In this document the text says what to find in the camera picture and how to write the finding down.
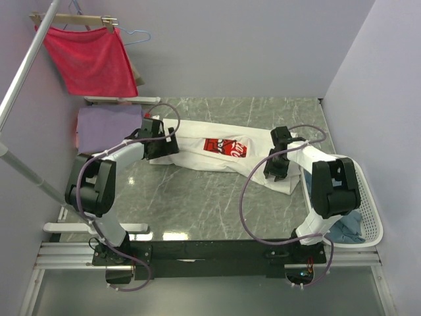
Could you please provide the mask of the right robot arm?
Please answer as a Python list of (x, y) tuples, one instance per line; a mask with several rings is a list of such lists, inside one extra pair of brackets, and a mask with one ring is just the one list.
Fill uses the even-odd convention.
[(263, 174), (274, 181), (290, 176), (293, 165), (310, 174), (310, 209), (293, 234), (289, 256), (302, 263), (312, 254), (311, 245), (322, 241), (331, 227), (360, 206), (355, 165), (350, 158), (338, 158), (315, 148), (308, 140), (294, 137), (287, 127), (270, 132), (274, 147), (269, 152)]

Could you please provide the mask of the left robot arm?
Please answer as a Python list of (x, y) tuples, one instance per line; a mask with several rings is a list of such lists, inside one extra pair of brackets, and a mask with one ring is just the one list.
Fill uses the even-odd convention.
[(116, 175), (132, 163), (166, 157), (179, 152), (175, 127), (162, 120), (145, 118), (140, 128), (110, 149), (95, 155), (76, 156), (66, 191), (65, 202), (88, 222), (99, 240), (110, 246), (108, 256), (114, 263), (127, 263), (132, 255), (128, 233), (119, 223), (112, 206), (115, 200)]

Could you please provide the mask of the white t-shirt red print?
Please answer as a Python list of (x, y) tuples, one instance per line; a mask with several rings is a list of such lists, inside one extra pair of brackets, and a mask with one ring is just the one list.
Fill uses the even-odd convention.
[(267, 129), (194, 120), (180, 121), (176, 140), (177, 154), (152, 159), (149, 163), (249, 176), (274, 147)]

